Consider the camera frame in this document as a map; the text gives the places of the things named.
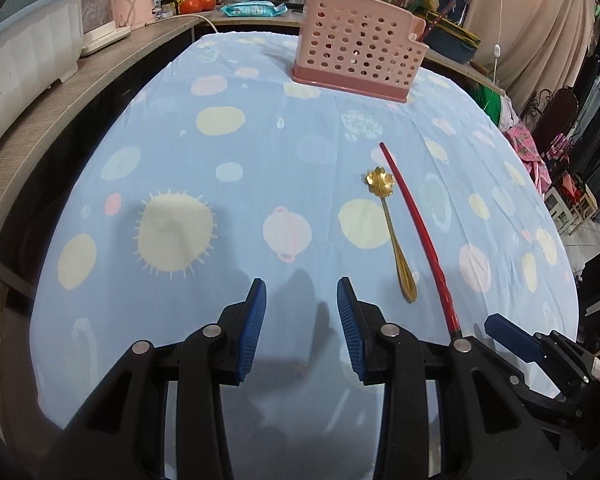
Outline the gold flower spoon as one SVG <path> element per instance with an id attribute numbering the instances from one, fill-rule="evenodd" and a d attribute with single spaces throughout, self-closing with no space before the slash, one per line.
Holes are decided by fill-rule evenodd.
<path id="1" fill-rule="evenodd" d="M 388 207 L 388 197 L 392 194 L 394 179 L 384 167 L 378 166 L 370 170 L 365 176 L 368 190 L 380 200 L 384 212 L 389 238 L 393 250 L 394 263 L 396 264 L 396 275 L 401 289 L 401 294 L 408 304 L 417 299 L 417 285 L 413 278 L 411 268 L 408 266 L 403 250 L 396 236 L 396 230 L 392 222 Z"/>

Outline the beige curtain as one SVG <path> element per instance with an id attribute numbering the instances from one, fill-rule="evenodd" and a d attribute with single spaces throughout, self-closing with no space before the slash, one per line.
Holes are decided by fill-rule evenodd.
<path id="1" fill-rule="evenodd" d="M 596 0 L 469 0 L 463 26 L 481 39 L 474 60 L 524 110 L 532 94 L 571 87 L 594 28 Z"/>

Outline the dark maroon chopstick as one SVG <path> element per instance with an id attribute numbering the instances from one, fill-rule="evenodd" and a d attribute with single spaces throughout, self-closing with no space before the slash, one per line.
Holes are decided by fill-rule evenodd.
<path id="1" fill-rule="evenodd" d="M 444 18 L 446 18 L 446 16 L 449 14 L 450 11 L 452 11 L 455 8 L 455 6 L 456 6 L 456 1 L 450 0 L 449 3 L 437 14 L 437 16 L 434 18 L 434 20 L 427 24 L 425 30 L 417 38 L 417 41 L 424 42 L 425 39 L 430 34 L 430 32 L 432 32 L 439 25 L 439 23 Z"/>

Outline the red chopstick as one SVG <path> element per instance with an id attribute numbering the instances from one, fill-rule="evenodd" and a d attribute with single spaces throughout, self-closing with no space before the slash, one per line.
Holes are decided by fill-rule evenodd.
<path id="1" fill-rule="evenodd" d="M 448 329 L 450 338 L 452 340 L 460 339 L 463 337 L 462 329 L 460 328 L 460 319 L 456 314 L 452 294 L 450 292 L 448 283 L 446 282 L 445 274 L 440 264 L 436 248 L 434 248 L 434 243 L 431 240 L 424 219 L 419 212 L 419 209 L 410 189 L 404 180 L 404 177 L 402 177 L 400 169 L 398 166 L 396 166 L 396 162 L 394 161 L 393 156 L 390 154 L 387 145 L 384 142 L 380 142 L 379 148 L 388 162 L 389 168 L 394 180 L 396 180 L 398 188 L 400 188 L 400 192 L 405 200 L 407 209 L 411 214 L 420 242 L 422 243 L 422 249 L 427 257 L 432 276 L 434 277 L 434 282 L 436 283 L 446 328 Z"/>

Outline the blue wet wipes pack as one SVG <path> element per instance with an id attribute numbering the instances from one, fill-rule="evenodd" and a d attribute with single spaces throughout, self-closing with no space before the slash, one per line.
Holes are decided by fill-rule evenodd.
<path id="1" fill-rule="evenodd" d="M 271 1 L 243 1 L 222 6 L 220 11 L 228 18 L 276 18 L 288 12 L 285 3 Z"/>

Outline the red tomato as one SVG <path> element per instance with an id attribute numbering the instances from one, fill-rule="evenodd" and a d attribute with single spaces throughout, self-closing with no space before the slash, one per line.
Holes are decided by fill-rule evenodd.
<path id="1" fill-rule="evenodd" d="M 204 10 L 200 0 L 182 0 L 178 5 L 178 12 L 181 14 L 194 14 Z"/>

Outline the pink floral cloth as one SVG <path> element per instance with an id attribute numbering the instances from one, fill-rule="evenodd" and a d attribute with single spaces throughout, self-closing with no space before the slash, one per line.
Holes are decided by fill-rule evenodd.
<path id="1" fill-rule="evenodd" d="M 538 192 L 545 195 L 552 186 L 552 180 L 550 180 L 546 163 L 536 148 L 529 129 L 523 122 L 518 122 L 508 128 L 504 132 L 504 136 L 526 167 Z"/>

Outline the white plastic storage bin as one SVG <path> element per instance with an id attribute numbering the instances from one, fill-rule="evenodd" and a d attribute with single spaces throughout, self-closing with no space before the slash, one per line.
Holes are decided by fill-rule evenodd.
<path id="1" fill-rule="evenodd" d="M 78 70 L 81 0 L 38 0 L 0 23 L 0 140 L 55 81 Z"/>

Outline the green plastic bag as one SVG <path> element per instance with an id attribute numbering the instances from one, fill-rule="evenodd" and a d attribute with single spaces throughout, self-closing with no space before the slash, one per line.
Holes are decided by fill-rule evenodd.
<path id="1" fill-rule="evenodd" d="M 478 84 L 476 88 L 469 90 L 469 95 L 486 113 L 486 116 L 491 119 L 491 122 L 498 126 L 500 124 L 502 112 L 501 96 L 498 92 L 495 92 L 482 84 Z"/>

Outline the light blue patterned tablecloth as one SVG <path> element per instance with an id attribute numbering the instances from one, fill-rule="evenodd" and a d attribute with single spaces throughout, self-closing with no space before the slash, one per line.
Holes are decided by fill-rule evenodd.
<path id="1" fill-rule="evenodd" d="M 526 167 L 453 81 L 420 70 L 405 103 L 292 81 L 297 41 L 257 32 L 192 44 L 132 99 L 86 163 L 45 258 L 31 321 L 43 414 L 65 426 L 140 339 L 173 344 L 268 288 L 245 383 L 223 392 L 239 479 L 368 479 L 382 391 L 351 370 L 340 278 L 417 338 L 449 334 L 399 193 L 388 198 L 417 285 L 401 294 L 380 200 L 410 189 L 464 333 L 501 313 L 576 336 L 576 285 Z"/>

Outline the pink perforated utensil basket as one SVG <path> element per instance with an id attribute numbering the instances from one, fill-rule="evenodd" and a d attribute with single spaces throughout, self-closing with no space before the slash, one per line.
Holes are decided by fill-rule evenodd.
<path id="1" fill-rule="evenodd" d="M 306 0 L 291 78 L 404 103 L 429 50 L 425 29 L 381 0 Z"/>

